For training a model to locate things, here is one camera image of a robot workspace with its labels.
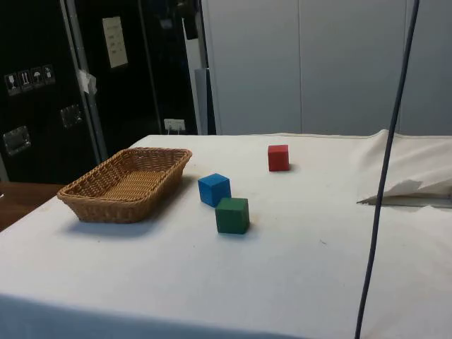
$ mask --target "white wall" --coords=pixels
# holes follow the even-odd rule
[[[408,1],[408,13],[412,3]],[[452,135],[451,0],[420,2],[400,113],[400,132]]]
[[[203,0],[217,133],[299,133],[298,0]]]
[[[405,2],[301,0],[303,132],[387,128],[403,57]]]
[[[388,128],[413,0],[203,0],[217,130]],[[400,132],[452,135],[452,1],[422,0]]]

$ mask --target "basket rim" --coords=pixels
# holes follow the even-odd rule
[[[115,161],[117,158],[121,157],[124,153],[129,153],[129,152],[132,152],[132,151],[140,151],[140,150],[163,150],[163,151],[171,151],[171,152],[181,152],[182,151],[183,153],[185,153],[169,169],[167,169],[166,171],[163,171],[163,172],[165,172],[165,175],[162,177],[160,182],[163,182],[168,177],[170,177],[171,174],[176,169],[178,169],[179,167],[181,167],[181,166],[185,167],[185,164],[190,160],[191,156],[193,155],[193,153],[190,150],[187,150],[187,149],[184,149],[184,148],[156,148],[156,147],[125,148],[123,150],[120,150],[119,152],[117,152],[116,154],[111,156],[110,158],[106,159],[105,161],[101,162],[100,164],[98,164],[92,170],[90,170],[89,172],[85,173],[83,176],[81,176],[77,180],[74,180],[70,184],[67,184],[65,187],[63,187],[62,189],[60,189],[58,191],[56,196],[59,199],[61,199],[62,201],[73,201],[73,202],[76,202],[76,201],[92,201],[92,202],[96,202],[96,203],[108,203],[108,204],[120,203],[122,205],[127,204],[127,203],[135,204],[135,203],[138,203],[138,202],[145,201],[145,200],[149,199],[149,197],[152,196],[155,193],[155,191],[158,189],[159,184],[155,185],[155,187],[151,191],[149,191],[146,195],[144,195],[142,197],[139,197],[139,198],[134,198],[134,199],[108,199],[108,198],[97,198],[97,197],[94,197],[94,196],[80,196],[80,195],[77,195],[77,194],[68,194],[67,193],[67,191],[69,189],[72,189],[76,185],[78,185],[81,182],[85,181],[88,177],[93,176],[100,169],[102,169],[103,167],[107,166],[109,163]]]

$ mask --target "cable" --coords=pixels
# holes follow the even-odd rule
[[[369,291],[370,278],[372,275],[372,268],[374,266],[376,239],[377,239],[377,236],[379,233],[381,202],[383,200],[383,192],[384,192],[384,185],[386,183],[386,175],[388,174],[389,157],[391,156],[391,148],[393,145],[394,132],[396,130],[398,112],[400,109],[400,103],[402,101],[403,89],[405,87],[405,79],[407,76],[407,69],[408,69],[408,60],[410,59],[412,36],[415,31],[417,12],[419,10],[419,2],[420,2],[420,0],[415,0],[413,9],[412,9],[410,28],[408,30],[405,51],[403,52],[402,73],[400,74],[400,80],[399,80],[398,89],[397,89],[397,97],[395,98],[393,116],[391,119],[391,125],[389,127],[388,140],[386,141],[386,149],[384,151],[383,167],[381,168],[379,190],[378,190],[378,193],[376,196],[376,203],[375,203],[374,225],[372,227],[372,238],[371,238],[370,251],[369,251],[369,261],[367,262],[366,278],[364,279],[364,286],[362,288],[361,302],[359,303],[359,311],[358,311],[358,319],[357,319],[357,324],[356,324],[355,339],[359,339],[361,336],[362,318],[364,316],[364,308],[366,306],[367,293]]]

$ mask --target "wooden table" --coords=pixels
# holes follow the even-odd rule
[[[0,232],[57,194],[62,185],[0,182]]]

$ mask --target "wooden block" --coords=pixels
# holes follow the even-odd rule
[[[203,203],[216,207],[222,198],[231,197],[230,181],[217,173],[198,180],[199,196]]]
[[[246,233],[249,227],[248,199],[221,199],[215,209],[215,217],[218,233]]]
[[[289,146],[268,146],[268,170],[271,172],[289,170]]]

